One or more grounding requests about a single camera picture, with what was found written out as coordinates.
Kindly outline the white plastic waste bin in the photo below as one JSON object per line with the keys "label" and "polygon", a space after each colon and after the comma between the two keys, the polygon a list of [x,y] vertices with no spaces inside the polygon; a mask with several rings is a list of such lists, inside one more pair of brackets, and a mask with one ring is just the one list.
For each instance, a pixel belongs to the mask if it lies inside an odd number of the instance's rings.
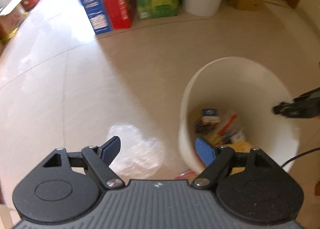
{"label": "white plastic waste bin", "polygon": [[255,61],[224,57],[208,63],[193,75],[183,93],[178,132],[182,159],[194,172],[203,171],[194,149],[194,124],[201,109],[215,108],[219,116],[234,110],[248,142],[282,165],[298,152],[299,128],[293,119],[275,115],[272,108],[291,100],[281,80]]}

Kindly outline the red flat wrapper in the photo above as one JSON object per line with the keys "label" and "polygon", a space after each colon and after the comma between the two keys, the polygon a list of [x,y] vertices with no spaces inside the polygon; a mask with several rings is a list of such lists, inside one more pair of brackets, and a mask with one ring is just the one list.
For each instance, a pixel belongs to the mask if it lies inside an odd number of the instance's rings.
{"label": "red flat wrapper", "polygon": [[199,174],[194,172],[193,170],[187,170],[179,174],[175,177],[176,180],[183,180],[186,179],[188,181],[193,181]]}

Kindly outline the crumpled clear plastic bag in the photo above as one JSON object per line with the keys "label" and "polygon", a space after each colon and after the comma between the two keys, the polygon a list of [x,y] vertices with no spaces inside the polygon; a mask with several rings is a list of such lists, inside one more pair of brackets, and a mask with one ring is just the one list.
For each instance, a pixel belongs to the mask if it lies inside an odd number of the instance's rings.
{"label": "crumpled clear plastic bag", "polygon": [[144,138],[139,128],[126,123],[109,129],[108,139],[114,136],[120,138],[121,146],[110,168],[119,176],[147,179],[163,165],[165,148],[158,138]]}

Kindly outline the small blue white carton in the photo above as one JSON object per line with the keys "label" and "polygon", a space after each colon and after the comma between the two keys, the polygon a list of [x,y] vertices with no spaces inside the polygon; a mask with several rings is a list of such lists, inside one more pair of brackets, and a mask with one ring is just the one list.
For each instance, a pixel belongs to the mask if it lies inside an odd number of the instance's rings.
{"label": "small blue white carton", "polygon": [[201,116],[195,122],[195,132],[199,134],[209,133],[216,128],[220,120],[217,109],[201,109]]}

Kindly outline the red cardboard box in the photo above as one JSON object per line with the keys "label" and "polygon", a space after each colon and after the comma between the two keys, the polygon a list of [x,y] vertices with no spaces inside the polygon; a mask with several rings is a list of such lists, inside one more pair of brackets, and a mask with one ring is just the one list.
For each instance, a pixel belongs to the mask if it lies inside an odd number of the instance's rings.
{"label": "red cardboard box", "polygon": [[131,18],[126,0],[104,0],[114,30],[131,27]]}

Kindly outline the open brown cardboard box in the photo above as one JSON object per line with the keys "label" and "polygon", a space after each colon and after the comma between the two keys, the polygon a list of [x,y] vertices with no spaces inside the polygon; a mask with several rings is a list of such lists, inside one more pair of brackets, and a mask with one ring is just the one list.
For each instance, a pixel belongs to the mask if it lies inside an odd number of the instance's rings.
{"label": "open brown cardboard box", "polygon": [[28,12],[21,5],[22,0],[11,0],[1,9],[1,40],[10,37],[27,18]]}

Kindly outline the tall blue cardboard box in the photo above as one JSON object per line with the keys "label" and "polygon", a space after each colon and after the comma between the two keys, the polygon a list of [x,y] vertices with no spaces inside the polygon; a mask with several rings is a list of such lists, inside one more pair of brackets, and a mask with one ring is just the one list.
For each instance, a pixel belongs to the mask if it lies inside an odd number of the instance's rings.
{"label": "tall blue cardboard box", "polygon": [[80,0],[95,34],[113,30],[103,0]]}

